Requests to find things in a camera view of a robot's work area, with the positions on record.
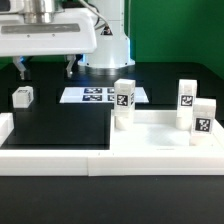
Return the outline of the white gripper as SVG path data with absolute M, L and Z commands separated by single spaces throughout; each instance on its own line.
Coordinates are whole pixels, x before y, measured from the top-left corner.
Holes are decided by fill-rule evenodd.
M 0 57 L 13 57 L 13 64 L 25 79 L 22 56 L 67 55 L 67 77 L 73 75 L 75 54 L 92 53 L 97 48 L 95 16 L 86 8 L 70 8 L 56 13 L 50 24 L 25 24 L 19 14 L 0 15 Z

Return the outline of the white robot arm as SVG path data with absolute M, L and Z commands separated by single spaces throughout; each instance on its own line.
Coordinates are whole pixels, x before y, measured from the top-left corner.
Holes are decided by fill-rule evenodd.
M 77 64 L 114 75 L 130 67 L 125 0 L 0 0 L 0 57 L 25 77 L 25 57 L 63 55 L 66 72 Z

